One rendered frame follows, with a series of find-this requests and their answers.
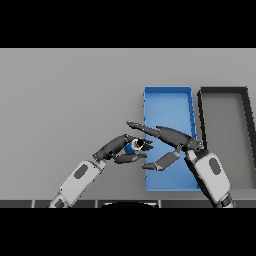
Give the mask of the blue bin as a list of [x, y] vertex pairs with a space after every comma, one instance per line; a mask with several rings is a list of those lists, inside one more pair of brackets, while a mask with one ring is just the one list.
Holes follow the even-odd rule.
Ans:
[[[145, 86], [144, 124], [164, 126], [197, 138], [192, 88], [190, 86]], [[147, 191], [198, 191], [199, 186], [187, 167], [185, 153], [164, 171], [146, 171]]]

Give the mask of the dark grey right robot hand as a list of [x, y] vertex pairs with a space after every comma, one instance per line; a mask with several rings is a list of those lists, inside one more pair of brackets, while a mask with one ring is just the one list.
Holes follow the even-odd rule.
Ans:
[[127, 125], [132, 129], [142, 131], [144, 134], [153, 136], [175, 148], [173, 152], [166, 153], [156, 162], [144, 164], [142, 166], [143, 169], [163, 171], [180, 158], [181, 151], [185, 153], [193, 151], [198, 158], [202, 158], [209, 153], [208, 150], [202, 148], [200, 141], [173, 128], [157, 126], [153, 129], [144, 124], [131, 121], [127, 121]]

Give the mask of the dark grey bin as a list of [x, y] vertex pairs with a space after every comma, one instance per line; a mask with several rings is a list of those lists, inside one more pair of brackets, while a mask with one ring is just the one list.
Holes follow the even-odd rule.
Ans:
[[197, 93], [204, 148], [215, 153], [231, 188], [256, 189], [256, 129], [247, 87], [201, 87]]

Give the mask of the blue pipe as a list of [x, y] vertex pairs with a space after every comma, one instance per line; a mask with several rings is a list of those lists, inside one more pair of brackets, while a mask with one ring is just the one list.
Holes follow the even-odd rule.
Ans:
[[124, 150], [127, 154], [133, 154], [136, 151], [141, 150], [143, 145], [144, 141], [142, 139], [135, 138], [125, 146]]

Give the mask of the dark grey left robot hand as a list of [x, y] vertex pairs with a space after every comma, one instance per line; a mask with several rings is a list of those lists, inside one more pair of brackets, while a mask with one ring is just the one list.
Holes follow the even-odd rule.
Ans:
[[98, 163], [100, 163], [102, 160], [113, 159], [114, 162], [117, 164], [132, 163], [139, 159], [146, 158], [147, 155], [145, 154], [145, 152], [153, 149], [153, 146], [151, 145], [151, 141], [142, 138], [139, 138], [144, 141], [144, 145], [141, 150], [136, 151], [133, 154], [119, 154], [119, 152], [121, 152], [125, 148], [125, 146], [135, 138], [138, 137], [134, 137], [128, 134], [120, 135], [112, 139], [96, 153], [94, 153], [93, 158]]

